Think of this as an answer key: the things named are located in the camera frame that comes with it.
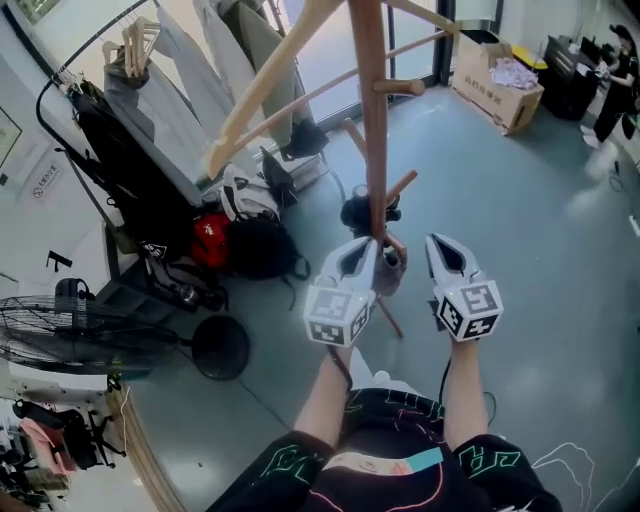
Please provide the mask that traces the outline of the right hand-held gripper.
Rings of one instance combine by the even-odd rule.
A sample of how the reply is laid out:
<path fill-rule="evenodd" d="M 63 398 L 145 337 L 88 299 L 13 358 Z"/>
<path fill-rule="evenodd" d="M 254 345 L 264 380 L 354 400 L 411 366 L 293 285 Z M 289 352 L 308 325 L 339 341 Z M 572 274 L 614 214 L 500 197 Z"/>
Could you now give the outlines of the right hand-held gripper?
<path fill-rule="evenodd" d="M 440 327 L 457 342 L 492 334 L 503 314 L 496 281 L 479 272 L 469 248 L 446 235 L 429 234 L 425 251 Z"/>

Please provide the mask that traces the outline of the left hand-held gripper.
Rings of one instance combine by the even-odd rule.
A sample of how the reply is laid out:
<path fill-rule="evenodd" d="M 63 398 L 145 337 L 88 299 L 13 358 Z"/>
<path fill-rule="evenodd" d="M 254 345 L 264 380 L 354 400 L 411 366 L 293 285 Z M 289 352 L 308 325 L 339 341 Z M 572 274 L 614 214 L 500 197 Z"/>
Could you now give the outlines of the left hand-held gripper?
<path fill-rule="evenodd" d="M 303 321 L 310 341 L 338 348 L 354 344 L 370 320 L 376 260 L 377 240 L 370 237 L 352 239 L 327 256 L 305 299 Z M 361 273 L 362 284 L 339 280 Z"/>

